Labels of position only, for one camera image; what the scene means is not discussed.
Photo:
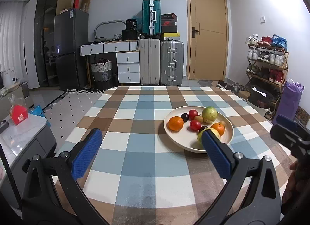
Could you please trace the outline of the right hand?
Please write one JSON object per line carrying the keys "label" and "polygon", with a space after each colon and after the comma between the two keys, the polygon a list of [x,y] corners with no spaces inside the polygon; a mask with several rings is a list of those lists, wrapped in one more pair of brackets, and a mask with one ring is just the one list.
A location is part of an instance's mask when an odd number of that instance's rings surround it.
{"label": "right hand", "polygon": [[293,195],[293,191],[302,192],[309,180],[309,166],[301,167],[297,160],[290,165],[292,171],[285,191],[282,196],[282,204],[285,204]]}

